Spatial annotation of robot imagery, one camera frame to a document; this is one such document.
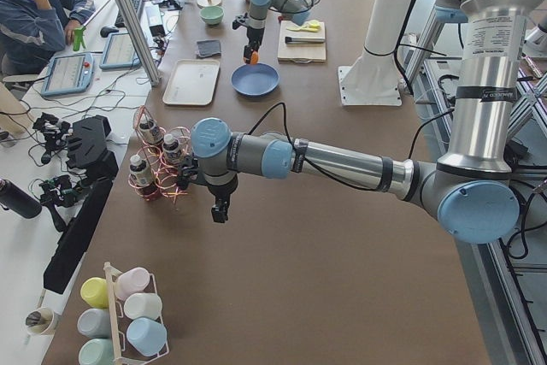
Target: white desk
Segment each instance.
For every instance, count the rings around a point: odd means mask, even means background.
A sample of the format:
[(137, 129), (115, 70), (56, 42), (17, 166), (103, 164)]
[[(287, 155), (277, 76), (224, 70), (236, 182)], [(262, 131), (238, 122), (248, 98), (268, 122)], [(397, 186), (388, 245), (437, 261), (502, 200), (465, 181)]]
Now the white desk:
[[(108, 0), (96, 0), (96, 7), (100, 8)], [(102, 51), (106, 43), (101, 38), (99, 31), (103, 26), (112, 26), (117, 14), (117, 6), (114, 1), (101, 10), (100, 13), (90, 22), (85, 30), (85, 43), (88, 51)], [(143, 29), (151, 42), (150, 31), (146, 22), (146, 13), (143, 12)], [(169, 29), (176, 24), (174, 19), (169, 22)], [(74, 53), (72, 46), (67, 47), (60, 55)], [(31, 114), (34, 118), (41, 116), (44, 111), (68, 122), (74, 123), (82, 118), (82, 114), (75, 114), (75, 111), (87, 109), (91, 103), (99, 107), (114, 107), (121, 98), (118, 91), (112, 91), (108, 95), (99, 96), (103, 90), (126, 71), (102, 71), (98, 66), (100, 55), (95, 55), (95, 73), (93, 81), (87, 91), (67, 96), (53, 97), (56, 101), (68, 105), (63, 107), (55, 101), (44, 100), (39, 91), (42, 83), (37, 83), (24, 97), (24, 101), (33, 107)], [(136, 108), (144, 104), (150, 91), (150, 82), (142, 68), (117, 80), (116, 90), (126, 93), (121, 100), (123, 108)], [(132, 136), (132, 118), (134, 109), (114, 109), (111, 112), (104, 112), (99, 109), (92, 109), (89, 115), (104, 115), (108, 117), (112, 127), (114, 140), (118, 143), (126, 142)], [(66, 154), (62, 152), (54, 156), (50, 164), (43, 167), (36, 167), (28, 156), (28, 150), (36, 142), (27, 138), (17, 142), (14, 147), (5, 148), (0, 146), (0, 177), (11, 180), (23, 191), (29, 192), (28, 186), (34, 179), (48, 179), (66, 173)], [(118, 164), (121, 163), (126, 152), (124, 144), (109, 143), (109, 149), (115, 153)], [(37, 147), (32, 150), (36, 161), (42, 156), (43, 149)], [(121, 169), (118, 178), (125, 179), (127, 171)], [(33, 185), (34, 192), (39, 196), (41, 189), (38, 184)], [(70, 209), (59, 208), (58, 211), (65, 221), (68, 221), (79, 210), (79, 207)], [(43, 288), (42, 275), (55, 253), (57, 241), (60, 237), (53, 227), (50, 213), (43, 209), (42, 213), (31, 220), (25, 220), (12, 211), (0, 210), (0, 230), (2, 240), (0, 241), (0, 273), (3, 277), (3, 291), (0, 292), (0, 306), (3, 307), (3, 317), (0, 321), (0, 351), (3, 354), (2, 363), (19, 363), (25, 365), (39, 364), (52, 339), (51, 336), (37, 336), (28, 338), (24, 328), (26, 315), (37, 307), (38, 298)], [(62, 313), (66, 304), (68, 293), (72, 289), (72, 281), (68, 285), (64, 295), (58, 295), (47, 291), (43, 306), (48, 306), (55, 311)]]

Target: man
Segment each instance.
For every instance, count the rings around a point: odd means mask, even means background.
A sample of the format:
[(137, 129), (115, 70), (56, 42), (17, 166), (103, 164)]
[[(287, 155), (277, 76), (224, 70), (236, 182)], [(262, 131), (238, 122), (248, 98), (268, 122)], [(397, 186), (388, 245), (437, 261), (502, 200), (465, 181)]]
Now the man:
[(39, 73), (94, 10), (93, 0), (0, 0), (4, 74)]

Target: cutting board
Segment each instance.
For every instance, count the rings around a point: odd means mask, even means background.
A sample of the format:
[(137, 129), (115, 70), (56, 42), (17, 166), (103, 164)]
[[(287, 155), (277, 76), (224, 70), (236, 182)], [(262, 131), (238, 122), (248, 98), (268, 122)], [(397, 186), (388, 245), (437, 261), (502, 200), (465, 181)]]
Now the cutting board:
[(326, 42), (321, 44), (285, 44), (285, 36), (326, 39), (325, 23), (320, 22), (320, 24), (321, 28), (318, 32), (293, 32), (287, 30), (287, 27), (297, 27), (297, 25), (291, 21), (281, 21), (277, 60), (280, 62), (325, 62)]

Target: brown table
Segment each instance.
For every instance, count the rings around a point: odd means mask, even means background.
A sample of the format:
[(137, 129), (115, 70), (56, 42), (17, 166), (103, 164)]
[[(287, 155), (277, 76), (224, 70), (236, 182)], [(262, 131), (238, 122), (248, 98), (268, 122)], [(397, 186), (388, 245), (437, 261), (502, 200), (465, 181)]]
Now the brown table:
[[(374, 155), (406, 158), (420, 122), (411, 97), (401, 108), (342, 107), (337, 67), (361, 54), (373, 0), (321, 0), (327, 63), (278, 64), (279, 25), (270, 13), (261, 61), (280, 86), (251, 100), (230, 85), (242, 64), (245, 30), (231, 29), (244, 0), (223, 0), (225, 20), (206, 27), (189, 0), (147, 106), (164, 127), (217, 116), (246, 131), (285, 101), (294, 137)], [(162, 103), (169, 69), (193, 58), (195, 42), (222, 42), (214, 101), (205, 108)], [(282, 130), (280, 112), (262, 131)], [(489, 363), (453, 239), (423, 210), (390, 194), (353, 191), (311, 175), (286, 180), (240, 175), (230, 220), (214, 224), (204, 187), (174, 207), (146, 203), (127, 185), (127, 158), (97, 227), (44, 364), (74, 364), (85, 338), (79, 288), (110, 261), (156, 275), (171, 352), (158, 364), (485, 364)], [(416, 159), (427, 159), (418, 143)]]

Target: blue framed tablet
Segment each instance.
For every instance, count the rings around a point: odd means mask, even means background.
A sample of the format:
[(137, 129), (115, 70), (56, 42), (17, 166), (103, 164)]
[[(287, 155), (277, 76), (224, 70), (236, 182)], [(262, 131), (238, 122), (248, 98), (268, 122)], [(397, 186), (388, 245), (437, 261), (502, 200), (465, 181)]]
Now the blue framed tablet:
[(40, 94), (43, 97), (81, 93), (91, 83), (93, 55), (79, 53), (70, 56), (54, 56), (50, 60)]
[(102, 70), (140, 68), (140, 59), (129, 33), (109, 34), (99, 67)]

